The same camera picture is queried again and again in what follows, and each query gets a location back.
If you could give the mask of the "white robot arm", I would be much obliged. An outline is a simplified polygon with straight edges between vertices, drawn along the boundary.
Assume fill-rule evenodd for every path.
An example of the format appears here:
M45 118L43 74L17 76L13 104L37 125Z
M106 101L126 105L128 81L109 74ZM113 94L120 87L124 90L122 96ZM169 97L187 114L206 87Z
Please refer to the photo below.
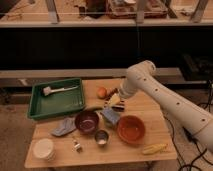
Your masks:
M127 99L138 90L145 92L213 153L213 115L162 85L153 77L155 72L156 66L149 60L128 67L118 96Z

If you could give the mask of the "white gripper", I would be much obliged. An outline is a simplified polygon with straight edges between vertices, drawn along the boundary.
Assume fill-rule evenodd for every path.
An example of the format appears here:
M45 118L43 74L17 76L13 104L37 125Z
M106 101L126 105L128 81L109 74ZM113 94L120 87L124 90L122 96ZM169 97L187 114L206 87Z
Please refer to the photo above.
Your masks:
M109 99L108 104L114 106L121 101L121 98L128 99L135 94L135 86L128 80L124 79L118 88L119 95L117 93L113 94Z

